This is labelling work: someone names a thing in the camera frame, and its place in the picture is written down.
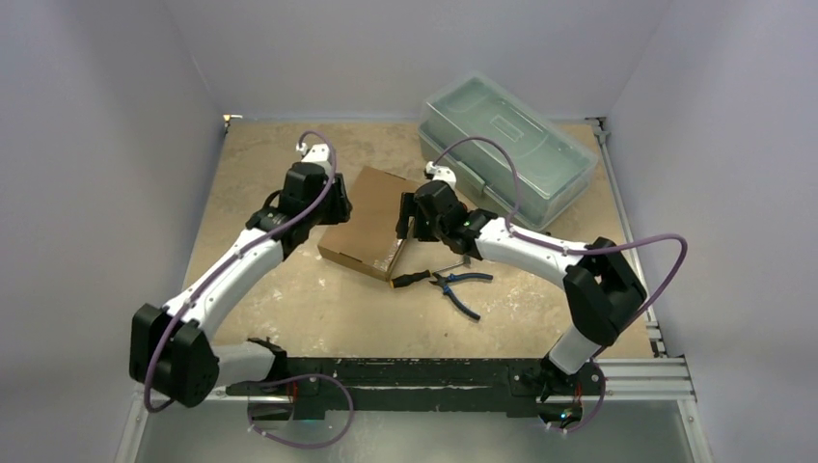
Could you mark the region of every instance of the white wall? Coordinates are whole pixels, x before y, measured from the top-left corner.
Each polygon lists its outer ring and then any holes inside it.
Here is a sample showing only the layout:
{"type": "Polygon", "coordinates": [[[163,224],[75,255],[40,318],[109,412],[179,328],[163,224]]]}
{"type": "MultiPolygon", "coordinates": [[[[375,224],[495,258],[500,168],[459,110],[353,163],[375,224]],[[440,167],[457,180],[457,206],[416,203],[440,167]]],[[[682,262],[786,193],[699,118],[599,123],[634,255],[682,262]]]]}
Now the white wall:
{"type": "Polygon", "coordinates": [[[225,113],[417,117],[485,72],[558,118],[607,114],[669,0],[167,0],[225,113]]]}
{"type": "MultiPolygon", "coordinates": [[[[658,307],[720,462],[818,453],[818,3],[672,4],[611,112],[635,234],[691,253],[658,307]]],[[[644,253],[649,282],[676,252],[644,253]]]]}
{"type": "Polygon", "coordinates": [[[159,0],[2,2],[0,43],[0,460],[111,461],[222,122],[159,0]]]}

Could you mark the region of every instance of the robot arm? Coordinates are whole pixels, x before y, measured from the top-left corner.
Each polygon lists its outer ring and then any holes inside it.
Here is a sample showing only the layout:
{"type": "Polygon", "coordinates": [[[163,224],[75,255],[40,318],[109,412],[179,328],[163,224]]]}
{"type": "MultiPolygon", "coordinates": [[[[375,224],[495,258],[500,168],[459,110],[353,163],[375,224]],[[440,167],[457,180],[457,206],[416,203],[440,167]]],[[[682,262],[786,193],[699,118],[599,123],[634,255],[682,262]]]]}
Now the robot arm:
{"type": "Polygon", "coordinates": [[[412,228],[420,241],[442,241],[456,254],[506,263],[563,289],[573,323],[542,359],[537,380],[544,383],[546,393],[570,389],[578,371],[601,348],[616,341],[644,302],[646,291],[636,273],[621,253],[567,253],[613,246],[606,238],[586,244],[515,227],[524,236],[566,251],[559,252],[513,236],[497,214],[469,210],[457,199],[450,169],[428,163],[425,173],[431,181],[401,198],[398,237],[408,235],[410,218],[414,218],[412,228]]]}
{"type": "Polygon", "coordinates": [[[286,230],[265,239],[290,218],[305,211],[318,198],[330,170],[329,147],[315,145],[301,162],[286,173],[284,188],[270,195],[254,212],[230,249],[202,277],[161,308],[144,305],[131,323],[129,374],[145,382],[150,358],[163,332],[175,315],[204,288],[183,313],[162,350],[153,374],[152,387],[181,404],[192,407],[217,386],[243,381],[260,381],[276,373],[279,357],[286,353],[264,340],[248,340],[239,345],[212,347],[210,342],[219,325],[247,291],[264,275],[286,260],[307,240],[316,225],[335,225],[349,220],[352,205],[346,197],[343,176],[336,174],[329,194],[313,212],[286,230]],[[272,201],[278,197],[278,204],[272,201]],[[252,249],[248,245],[257,242],[252,249]]]}

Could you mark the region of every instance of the table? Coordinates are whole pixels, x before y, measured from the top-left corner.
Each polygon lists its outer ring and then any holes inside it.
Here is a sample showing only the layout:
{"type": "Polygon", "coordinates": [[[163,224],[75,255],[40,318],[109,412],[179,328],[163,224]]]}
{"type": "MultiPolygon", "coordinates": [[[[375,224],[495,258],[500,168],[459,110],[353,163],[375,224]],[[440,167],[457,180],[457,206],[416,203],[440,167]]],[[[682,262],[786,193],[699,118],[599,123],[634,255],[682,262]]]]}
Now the table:
{"type": "MultiPolygon", "coordinates": [[[[187,284],[232,245],[250,215],[282,186],[286,170],[298,160],[294,150],[298,136],[308,128],[325,133],[333,142],[348,185],[365,165],[423,181],[424,161],[413,123],[233,121],[190,259],[187,284]]],[[[599,153],[590,126],[562,128],[599,153]]],[[[601,160],[587,192],[548,231],[572,241],[591,242],[597,236],[625,241],[601,160]]],[[[316,244],[323,232],[324,228],[314,229],[306,243],[250,290],[222,324],[214,343],[269,337],[290,355],[315,357],[540,357],[569,326],[564,293],[534,275],[502,264],[474,262],[472,269],[495,279],[491,284],[458,285],[458,297],[482,315],[480,323],[473,323],[437,287],[418,284],[394,290],[322,259],[316,244]]],[[[440,243],[410,242],[395,274],[440,268],[458,259],[440,243]]],[[[641,320],[603,355],[652,356],[641,320]]]]}

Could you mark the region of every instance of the cardboard box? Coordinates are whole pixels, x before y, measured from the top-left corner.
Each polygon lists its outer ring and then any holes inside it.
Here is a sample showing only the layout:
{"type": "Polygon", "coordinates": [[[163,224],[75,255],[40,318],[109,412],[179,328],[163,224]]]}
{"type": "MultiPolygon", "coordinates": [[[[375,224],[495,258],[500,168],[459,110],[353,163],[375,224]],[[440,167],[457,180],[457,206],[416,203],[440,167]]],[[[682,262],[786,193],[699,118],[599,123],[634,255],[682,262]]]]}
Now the cardboard box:
{"type": "Polygon", "coordinates": [[[364,167],[349,190],[349,222],[327,229],[318,242],[325,259],[371,277],[389,281],[403,248],[395,237],[400,194],[414,192],[418,184],[371,167],[364,167]]]}

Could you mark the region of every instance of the pliers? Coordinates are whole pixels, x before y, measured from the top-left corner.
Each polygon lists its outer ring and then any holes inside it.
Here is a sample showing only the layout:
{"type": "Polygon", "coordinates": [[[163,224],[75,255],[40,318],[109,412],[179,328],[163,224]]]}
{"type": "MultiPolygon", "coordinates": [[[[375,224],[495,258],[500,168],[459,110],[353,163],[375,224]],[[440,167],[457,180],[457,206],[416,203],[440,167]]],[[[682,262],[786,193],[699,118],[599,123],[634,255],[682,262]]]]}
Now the pliers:
{"type": "Polygon", "coordinates": [[[454,306],[461,312],[463,312],[466,316],[471,318],[474,321],[480,321],[480,315],[478,313],[472,312],[471,309],[466,307],[465,304],[460,302],[460,299],[457,299],[457,296],[454,295],[454,292],[449,287],[449,283],[455,282],[462,282],[463,280],[485,280],[485,281],[492,281],[494,277],[487,274],[487,273],[462,273],[460,275],[451,274],[447,277],[444,277],[438,272],[432,273],[432,276],[435,278],[435,281],[430,282],[433,285],[439,286],[443,289],[443,293],[451,299],[451,302],[454,303],[454,306]]]}

